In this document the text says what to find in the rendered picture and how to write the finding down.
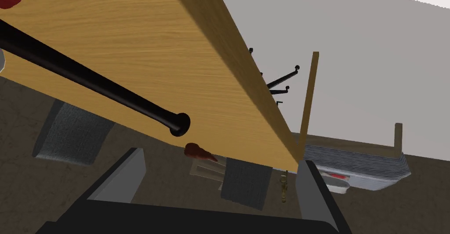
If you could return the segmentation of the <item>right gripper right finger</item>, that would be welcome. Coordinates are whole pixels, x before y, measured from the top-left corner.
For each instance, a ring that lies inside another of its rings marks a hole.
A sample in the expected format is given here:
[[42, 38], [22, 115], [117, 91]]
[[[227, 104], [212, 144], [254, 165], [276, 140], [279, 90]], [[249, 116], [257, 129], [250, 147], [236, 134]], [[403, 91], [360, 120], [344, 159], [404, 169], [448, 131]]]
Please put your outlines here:
[[349, 232], [347, 221], [312, 161], [298, 163], [297, 196], [302, 232]]

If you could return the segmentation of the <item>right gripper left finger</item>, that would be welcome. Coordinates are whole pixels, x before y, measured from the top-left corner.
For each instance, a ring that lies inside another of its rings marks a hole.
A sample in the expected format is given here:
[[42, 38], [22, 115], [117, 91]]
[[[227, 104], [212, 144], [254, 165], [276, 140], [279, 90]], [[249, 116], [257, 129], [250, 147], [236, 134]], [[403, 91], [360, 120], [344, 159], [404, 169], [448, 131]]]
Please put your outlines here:
[[100, 176], [58, 222], [76, 213], [89, 200], [130, 203], [146, 174], [143, 148], [130, 148], [116, 163]]

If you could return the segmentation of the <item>brown teardrop shaped object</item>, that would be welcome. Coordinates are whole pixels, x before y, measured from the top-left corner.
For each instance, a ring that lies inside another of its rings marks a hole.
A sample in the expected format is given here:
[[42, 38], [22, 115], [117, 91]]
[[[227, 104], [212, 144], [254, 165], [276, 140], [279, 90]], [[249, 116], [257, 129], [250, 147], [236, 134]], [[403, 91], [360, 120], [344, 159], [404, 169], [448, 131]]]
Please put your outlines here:
[[217, 162], [218, 160], [208, 151], [201, 148], [198, 144], [188, 143], [185, 146], [184, 154], [187, 157], [201, 159], [201, 160], [211, 160]]

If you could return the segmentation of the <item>light wooden cabinet door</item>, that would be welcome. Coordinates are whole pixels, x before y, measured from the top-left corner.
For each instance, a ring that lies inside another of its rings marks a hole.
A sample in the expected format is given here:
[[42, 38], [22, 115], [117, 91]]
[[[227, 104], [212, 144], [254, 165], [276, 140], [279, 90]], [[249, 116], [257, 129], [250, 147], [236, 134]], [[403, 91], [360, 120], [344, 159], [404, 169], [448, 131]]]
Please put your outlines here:
[[297, 145], [223, 0], [22, 0], [0, 19], [174, 113], [166, 127], [5, 53], [1, 76], [183, 147], [295, 171]]

